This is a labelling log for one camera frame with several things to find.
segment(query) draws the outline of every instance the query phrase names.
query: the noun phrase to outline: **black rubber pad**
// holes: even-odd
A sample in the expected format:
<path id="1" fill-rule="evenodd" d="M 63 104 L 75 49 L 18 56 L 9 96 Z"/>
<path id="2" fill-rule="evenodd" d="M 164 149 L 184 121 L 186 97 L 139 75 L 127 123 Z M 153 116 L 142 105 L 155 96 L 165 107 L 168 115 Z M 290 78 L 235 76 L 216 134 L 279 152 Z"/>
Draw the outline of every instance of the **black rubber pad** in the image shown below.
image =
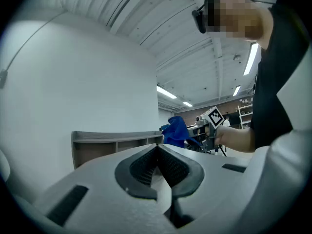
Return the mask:
<path id="1" fill-rule="evenodd" d="M 88 188 L 75 186 L 47 215 L 47 218 L 56 224 L 63 226 L 69 216 L 73 213 L 77 205 L 86 195 Z"/>
<path id="2" fill-rule="evenodd" d="M 236 165 L 232 165 L 232 164 L 224 164 L 222 167 L 225 169 L 229 169 L 232 171 L 239 172 L 239 173 L 244 173 L 244 171 L 246 170 L 246 167 L 236 166 Z"/>

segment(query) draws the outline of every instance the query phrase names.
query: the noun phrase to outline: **ceiling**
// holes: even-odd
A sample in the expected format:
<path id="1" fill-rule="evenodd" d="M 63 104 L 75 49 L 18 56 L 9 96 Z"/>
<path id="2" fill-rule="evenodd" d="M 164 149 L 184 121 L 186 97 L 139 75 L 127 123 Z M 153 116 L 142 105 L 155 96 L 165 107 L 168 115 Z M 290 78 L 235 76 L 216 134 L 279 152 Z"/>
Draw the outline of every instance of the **ceiling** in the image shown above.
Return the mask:
<path id="1" fill-rule="evenodd" d="M 159 108 L 180 112 L 252 93 L 260 48 L 250 73 L 243 76 L 250 43 L 212 38 L 198 32 L 191 12 L 203 0 L 29 0 L 28 5 L 63 8 L 97 21 L 112 34 L 121 34 L 157 59 L 157 83 L 176 95 L 158 94 Z"/>

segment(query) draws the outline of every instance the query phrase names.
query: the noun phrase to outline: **fluorescent light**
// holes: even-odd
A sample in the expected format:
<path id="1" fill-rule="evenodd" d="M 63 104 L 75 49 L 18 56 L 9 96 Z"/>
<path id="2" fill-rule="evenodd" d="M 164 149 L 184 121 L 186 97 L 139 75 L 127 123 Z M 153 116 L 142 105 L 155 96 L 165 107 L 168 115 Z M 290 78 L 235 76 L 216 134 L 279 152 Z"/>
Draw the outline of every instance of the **fluorescent light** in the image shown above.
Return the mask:
<path id="1" fill-rule="evenodd" d="M 239 89 L 240 89 L 240 85 L 239 85 L 239 86 L 237 86 L 237 87 L 235 88 L 235 92 L 234 92 L 233 96 L 236 96 L 236 95 L 237 95 L 237 93 L 238 93 Z"/>
<path id="2" fill-rule="evenodd" d="M 251 45 L 251 50 L 249 53 L 249 58 L 248 58 L 248 62 L 247 62 L 246 68 L 245 68 L 244 75 L 249 74 L 249 72 L 253 66 L 254 58 L 255 58 L 255 55 L 257 54 L 258 46 L 259 46 L 258 43 L 253 43 Z"/>
<path id="3" fill-rule="evenodd" d="M 191 105 L 190 103 L 188 103 L 187 101 L 183 102 L 183 104 L 189 106 L 189 107 L 193 107 L 193 105 Z"/>
<path id="4" fill-rule="evenodd" d="M 176 98 L 176 96 L 174 96 L 173 94 L 170 94 L 168 91 L 162 89 L 161 87 L 158 87 L 158 86 L 157 86 L 157 91 L 160 92 L 160 93 L 162 93 L 162 94 L 164 94 L 164 95 L 166 95 L 166 96 L 169 96 L 169 97 L 172 98 L 172 99 L 175 99 L 175 98 Z"/>

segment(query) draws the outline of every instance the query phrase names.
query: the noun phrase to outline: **white wall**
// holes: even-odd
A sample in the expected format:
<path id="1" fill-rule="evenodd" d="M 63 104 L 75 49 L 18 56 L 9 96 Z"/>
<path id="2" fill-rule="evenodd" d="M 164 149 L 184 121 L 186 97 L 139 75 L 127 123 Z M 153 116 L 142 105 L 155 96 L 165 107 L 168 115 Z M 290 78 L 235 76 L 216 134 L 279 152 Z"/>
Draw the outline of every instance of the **white wall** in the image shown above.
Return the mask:
<path id="1" fill-rule="evenodd" d="M 57 13 L 28 12 L 13 22 L 0 69 Z M 155 63 L 136 44 L 69 13 L 35 33 L 0 90 L 0 149 L 13 192 L 33 201 L 73 171 L 72 131 L 158 130 Z"/>
<path id="2" fill-rule="evenodd" d="M 172 116 L 174 116 L 173 113 L 159 108 L 158 109 L 158 119 L 159 119 L 158 125 L 159 125 L 159 127 L 166 125 L 166 124 L 169 124 L 168 119 L 171 118 Z"/>

